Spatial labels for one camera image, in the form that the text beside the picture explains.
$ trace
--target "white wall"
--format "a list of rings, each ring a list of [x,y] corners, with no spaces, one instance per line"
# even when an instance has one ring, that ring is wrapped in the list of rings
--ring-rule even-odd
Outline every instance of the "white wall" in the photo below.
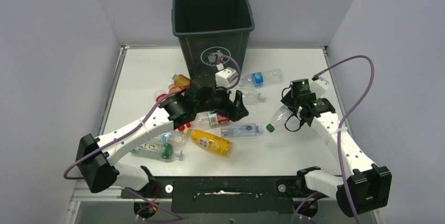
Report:
[[[119,44],[97,0],[0,0],[1,223],[62,223]]]
[[[176,45],[172,0],[98,0],[121,44]],[[327,45],[353,0],[249,0],[256,23],[249,45]]]
[[[354,0],[328,47],[329,61],[365,54],[374,86],[349,120],[354,137],[393,174],[389,223],[444,223],[444,0]],[[333,71],[346,108],[364,91],[369,67]]]

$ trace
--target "white logo on bin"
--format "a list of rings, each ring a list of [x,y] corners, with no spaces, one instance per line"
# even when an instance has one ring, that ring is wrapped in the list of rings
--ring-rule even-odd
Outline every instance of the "white logo on bin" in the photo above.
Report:
[[[201,61],[204,64],[213,67],[216,65],[216,60],[221,55],[227,55],[229,57],[232,57],[230,51],[224,47],[210,47],[204,50],[204,52],[201,54]],[[223,60],[222,64],[225,64],[227,61],[229,61],[228,59],[222,59],[222,60]]]

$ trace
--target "gray floor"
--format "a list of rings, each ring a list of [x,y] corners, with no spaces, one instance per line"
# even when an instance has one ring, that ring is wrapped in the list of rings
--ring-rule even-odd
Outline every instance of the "gray floor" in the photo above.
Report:
[[[319,224],[354,224],[354,218],[348,218],[338,208],[333,200],[320,200],[320,210],[314,219]],[[254,214],[184,214],[184,220],[175,223],[211,223],[211,224],[233,224],[242,223],[289,223],[291,215],[281,215],[277,212],[257,212]],[[164,212],[158,212],[153,219],[172,218]],[[362,223],[376,224],[372,212],[361,215]],[[132,202],[82,202],[77,216],[76,224],[134,224],[142,223],[141,220],[135,222]],[[308,220],[296,220],[295,223],[312,223]]]

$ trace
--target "bin rim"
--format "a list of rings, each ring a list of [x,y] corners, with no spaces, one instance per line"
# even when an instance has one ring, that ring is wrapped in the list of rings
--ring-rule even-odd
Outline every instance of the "bin rim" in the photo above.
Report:
[[[210,35],[210,34],[228,34],[228,33],[241,33],[241,32],[251,32],[255,29],[255,22],[253,21],[253,14],[252,14],[252,9],[250,8],[250,3],[249,0],[246,0],[246,4],[247,4],[247,11],[249,12],[249,16],[250,16],[250,21],[252,23],[252,25],[250,27],[245,27],[245,28],[237,28],[237,29],[229,29],[229,30],[217,30],[217,31],[195,31],[192,33],[178,33],[176,32],[176,25],[175,25],[175,13],[173,11],[172,8],[172,30],[173,30],[173,35],[175,37],[184,37],[184,36],[193,36],[193,35]]]

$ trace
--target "dark green trash bin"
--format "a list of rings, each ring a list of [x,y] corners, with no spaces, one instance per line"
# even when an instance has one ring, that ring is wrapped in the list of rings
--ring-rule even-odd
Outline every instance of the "dark green trash bin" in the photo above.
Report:
[[[248,0],[173,0],[172,24],[191,79],[214,78],[218,55],[234,58],[242,68],[255,28]],[[229,60],[223,63],[235,68]]]

